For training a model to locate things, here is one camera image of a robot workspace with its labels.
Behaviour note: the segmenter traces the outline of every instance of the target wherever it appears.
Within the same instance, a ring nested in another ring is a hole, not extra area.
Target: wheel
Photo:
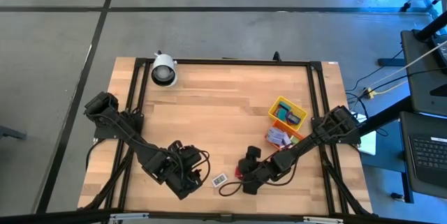
[[[403,195],[400,195],[399,193],[391,193],[391,198],[393,198],[394,200],[397,200],[399,202],[404,202],[405,198]]]
[[[406,11],[407,9],[409,9],[411,7],[410,3],[405,3],[404,6],[401,8],[402,11]]]

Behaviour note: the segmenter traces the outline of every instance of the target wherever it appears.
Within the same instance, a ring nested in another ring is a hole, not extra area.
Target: small toy
[[[292,142],[293,144],[297,144],[299,141],[300,141],[300,139],[297,138],[296,136],[292,136],[292,137],[291,137],[291,142]]]
[[[284,133],[284,136],[282,138],[282,143],[284,145],[292,144],[291,139],[288,137],[287,133]]]
[[[218,177],[215,177],[212,180],[212,185],[216,188],[219,187],[220,185],[222,185],[223,183],[225,183],[225,181],[227,181],[227,177],[225,174],[220,174]]]
[[[287,115],[287,111],[283,108],[279,108],[277,110],[277,118],[281,121],[285,121],[286,120],[286,115]]]
[[[299,117],[297,117],[293,112],[288,111],[286,113],[286,121],[289,124],[294,124],[297,125],[300,123],[301,119]]]
[[[278,106],[284,108],[286,111],[290,111],[291,107],[287,105],[285,102],[279,102]]]
[[[284,132],[276,127],[270,127],[267,133],[267,139],[269,142],[277,145],[282,145],[284,138]]]

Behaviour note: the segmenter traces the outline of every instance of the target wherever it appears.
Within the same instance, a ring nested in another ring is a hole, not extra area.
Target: black floor stripe
[[[0,12],[37,12],[37,13],[82,13],[82,12],[297,12],[297,13],[430,13],[433,8],[327,8],[327,7],[89,7],[89,6],[0,6]]]
[[[108,8],[111,1],[112,0],[105,0],[103,8]],[[56,184],[57,175],[59,174],[59,170],[64,159],[65,150],[70,139],[71,131],[73,130],[73,124],[75,123],[76,114],[78,113],[82,94],[84,93],[84,88],[87,83],[91,64],[94,60],[94,55],[96,53],[96,48],[98,47],[99,38],[101,37],[106,17],[107,12],[101,12],[93,38],[91,40],[91,45],[87,54],[86,61],[84,63],[84,66],[82,67],[81,74],[75,88],[75,94],[72,97],[72,100],[68,107],[67,115],[65,117],[64,123],[62,124],[62,129],[59,133],[54,156],[52,157],[50,163],[50,169],[48,170],[46,178],[44,178],[45,184],[40,195],[38,195],[38,197],[40,196],[40,199],[38,200],[38,204],[36,207],[37,214],[45,213],[47,211],[48,204],[50,203],[51,194],[53,192],[54,185]]]
[[[108,12],[300,12],[300,13],[426,13],[428,8],[319,8],[319,7],[112,7]]]

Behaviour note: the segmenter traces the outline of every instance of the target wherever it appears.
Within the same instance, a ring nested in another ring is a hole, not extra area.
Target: white label
[[[443,139],[443,138],[440,138],[440,137],[431,137],[431,139],[434,140],[434,141],[440,141],[440,142],[447,143],[446,139]]]
[[[225,174],[220,174],[218,177],[215,177],[212,180],[212,184],[214,187],[218,187],[220,185],[222,185],[223,183],[225,183],[225,181],[227,181],[228,179],[226,178]]]

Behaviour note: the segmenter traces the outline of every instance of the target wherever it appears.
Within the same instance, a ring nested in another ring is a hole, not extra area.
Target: white cable
[[[412,61],[411,63],[407,64],[406,66],[400,68],[399,70],[396,70],[394,73],[391,73],[391,74],[387,75],[387,76],[384,77],[384,78],[381,78],[380,80],[377,80],[377,81],[373,82],[372,84],[368,85],[367,87],[372,87],[373,84],[377,84],[378,82],[380,82],[380,81],[382,81],[382,80],[384,80],[384,79],[387,79],[387,78],[391,77],[392,75],[394,75],[394,74],[400,72],[401,70],[404,70],[404,69],[408,68],[409,66],[412,66],[414,63],[416,63],[417,61],[419,61],[419,60],[421,60],[422,58],[426,57],[428,54],[430,54],[430,53],[432,53],[433,51],[437,50],[439,47],[441,47],[442,45],[445,45],[446,43],[447,43],[447,40],[446,40],[445,42],[441,43],[440,45],[434,47],[433,49],[429,50],[427,53],[425,53],[424,55],[418,57],[417,59],[415,59],[415,60]]]

